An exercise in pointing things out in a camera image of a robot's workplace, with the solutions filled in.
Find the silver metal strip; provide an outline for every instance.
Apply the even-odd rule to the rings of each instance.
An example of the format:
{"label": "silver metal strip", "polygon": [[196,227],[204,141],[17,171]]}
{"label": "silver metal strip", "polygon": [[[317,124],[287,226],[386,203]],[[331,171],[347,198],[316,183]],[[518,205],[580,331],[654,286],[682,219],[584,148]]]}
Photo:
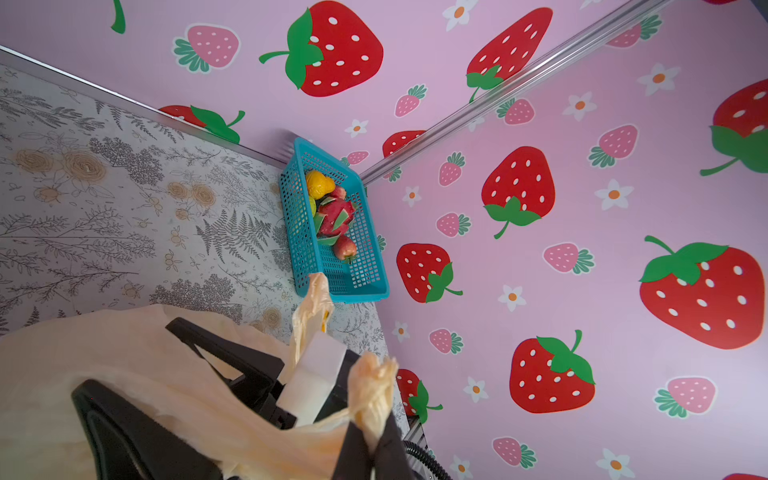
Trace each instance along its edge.
{"label": "silver metal strip", "polygon": [[477,98],[451,116],[431,127],[405,147],[380,161],[375,167],[362,173],[365,185],[381,178],[393,168],[404,164],[421,154],[427,148],[464,127],[470,121],[486,114],[503,101],[517,97],[535,85],[542,83],[551,75],[563,70],[580,58],[601,47],[627,28],[640,20],[661,10],[673,0],[630,0],[609,15],[595,22],[554,50],[542,55],[537,61],[527,65],[516,75],[508,78],[496,89]]}
{"label": "silver metal strip", "polygon": [[[33,77],[37,77],[60,87],[76,91],[79,94],[95,98],[96,100],[114,105],[115,107],[122,108],[123,110],[129,111],[132,114],[140,115],[144,118],[148,118],[151,121],[156,121],[157,123],[165,125],[166,127],[171,127],[181,131],[184,134],[201,138],[202,140],[209,141],[210,143],[218,145],[219,147],[232,150],[238,154],[242,154],[246,157],[253,158],[254,160],[264,162],[265,164],[272,165],[273,167],[277,167],[281,170],[287,165],[286,161],[277,160],[276,158],[272,158],[255,150],[251,150],[250,148],[244,147],[243,145],[233,144],[221,137],[217,137],[216,135],[211,134],[209,131],[203,128],[199,128],[195,125],[180,121],[175,117],[171,117],[170,115],[165,114],[156,108],[152,108],[149,105],[136,101],[133,98],[118,94],[117,92],[109,90],[108,88],[104,88],[76,75],[35,60],[32,57],[28,57],[27,55],[24,55],[3,45],[0,45],[0,65],[7,65],[11,68],[14,68],[15,70],[32,75]],[[291,153],[292,152],[289,152],[287,154],[287,159],[290,159]]]}

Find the blue plastic basket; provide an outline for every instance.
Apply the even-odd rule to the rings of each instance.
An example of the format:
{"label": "blue plastic basket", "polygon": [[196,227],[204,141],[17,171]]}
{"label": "blue plastic basket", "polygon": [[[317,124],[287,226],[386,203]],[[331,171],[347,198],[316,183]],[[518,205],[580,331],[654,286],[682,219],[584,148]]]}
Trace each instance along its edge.
{"label": "blue plastic basket", "polygon": [[[389,284],[360,177],[303,138],[297,138],[293,146],[293,158],[280,175],[280,196],[283,198],[296,293],[305,296],[310,287],[309,274],[323,272],[328,277],[334,302],[363,303],[385,299],[389,296]],[[346,190],[347,200],[360,205],[347,233],[357,245],[357,258],[351,265],[340,262],[332,247],[317,243],[305,178],[312,170],[331,177]]]}

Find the pink wallpaper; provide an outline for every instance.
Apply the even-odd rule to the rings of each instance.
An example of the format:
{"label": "pink wallpaper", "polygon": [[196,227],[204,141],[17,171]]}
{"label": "pink wallpaper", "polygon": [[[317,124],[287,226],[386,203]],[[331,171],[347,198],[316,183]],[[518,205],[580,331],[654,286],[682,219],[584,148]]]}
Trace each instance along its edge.
{"label": "pink wallpaper", "polygon": [[454,479],[768,477],[768,25],[675,2],[611,44],[369,187]]}
{"label": "pink wallpaper", "polygon": [[267,155],[290,131],[362,172],[391,135],[426,130],[622,2],[122,0],[120,34],[112,0],[25,0],[3,5],[0,45]]}

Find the white flower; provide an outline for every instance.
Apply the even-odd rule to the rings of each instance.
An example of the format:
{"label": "white flower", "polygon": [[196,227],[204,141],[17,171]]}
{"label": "white flower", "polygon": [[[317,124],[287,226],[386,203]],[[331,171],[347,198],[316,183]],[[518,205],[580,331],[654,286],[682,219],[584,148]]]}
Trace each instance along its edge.
{"label": "white flower", "polygon": [[467,25],[469,23],[469,11],[472,10],[478,0],[456,0],[456,5],[448,7],[442,13],[442,16],[448,19],[445,31],[451,31],[457,23]]}
{"label": "white flower", "polygon": [[637,83],[645,85],[645,96],[650,97],[658,89],[674,90],[674,81],[672,80],[680,73],[680,67],[664,68],[660,63],[654,65],[650,70],[650,75],[643,75],[637,79]]}
{"label": "white flower", "polygon": [[603,199],[603,210],[608,210],[614,205],[621,208],[629,207],[627,195],[631,194],[632,190],[634,187],[621,187],[616,180],[611,179],[608,182],[608,188],[598,190],[594,194],[597,198]]}
{"label": "white flower", "polygon": [[517,305],[525,305],[525,299],[520,296],[523,293],[523,287],[509,288],[509,286],[504,285],[503,290],[504,294],[498,298],[498,301],[506,303],[510,312],[514,312]]}
{"label": "white flower", "polygon": [[573,115],[576,121],[581,121],[588,111],[598,109],[598,106],[590,101],[591,99],[592,92],[590,91],[580,97],[577,95],[568,96],[568,103],[570,105],[563,110],[563,115]]}
{"label": "white flower", "polygon": [[364,121],[358,121],[357,119],[352,120],[352,127],[347,127],[344,131],[348,133],[352,138],[357,137],[358,134],[364,134],[367,132],[366,125],[368,124],[367,120]]}
{"label": "white flower", "polygon": [[402,343],[403,340],[411,338],[408,334],[408,323],[395,322],[395,329],[392,335],[397,335],[397,340]]}
{"label": "white flower", "polygon": [[469,131],[475,131],[478,125],[485,123],[485,117],[477,117],[475,120],[467,124]]}
{"label": "white flower", "polygon": [[408,202],[409,207],[413,207],[413,204],[418,202],[422,199],[422,196],[419,195],[419,188],[418,187],[406,187],[406,195],[402,198],[402,201]]}
{"label": "white flower", "polygon": [[471,376],[467,377],[468,385],[464,387],[464,393],[472,397],[472,401],[477,403],[480,399],[487,399],[488,393],[485,393],[485,380],[476,382]]}
{"label": "white flower", "polygon": [[457,472],[458,480],[464,480],[464,478],[474,478],[472,476],[472,472],[469,471],[469,462],[462,461],[456,455],[453,455],[451,470]]}
{"label": "white flower", "polygon": [[603,0],[584,0],[584,3],[581,4],[581,7],[579,8],[579,10],[581,10],[582,8],[586,7],[587,5],[589,5],[591,3],[600,3],[602,1]]}
{"label": "white flower", "polygon": [[629,465],[629,455],[614,455],[611,450],[603,449],[603,458],[597,461],[598,467],[608,470],[611,480],[618,480],[622,475],[634,478]]}

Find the floral tablecloth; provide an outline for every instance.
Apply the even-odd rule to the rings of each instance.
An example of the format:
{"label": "floral tablecloth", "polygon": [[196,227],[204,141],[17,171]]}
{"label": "floral tablecloth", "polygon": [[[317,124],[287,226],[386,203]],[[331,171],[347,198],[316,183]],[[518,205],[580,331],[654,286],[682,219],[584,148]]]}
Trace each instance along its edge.
{"label": "floral tablecloth", "polygon": [[[293,288],[280,171],[0,65],[0,336],[166,303],[284,342]],[[387,353],[372,303],[330,334]],[[395,392],[398,424],[407,431]]]}

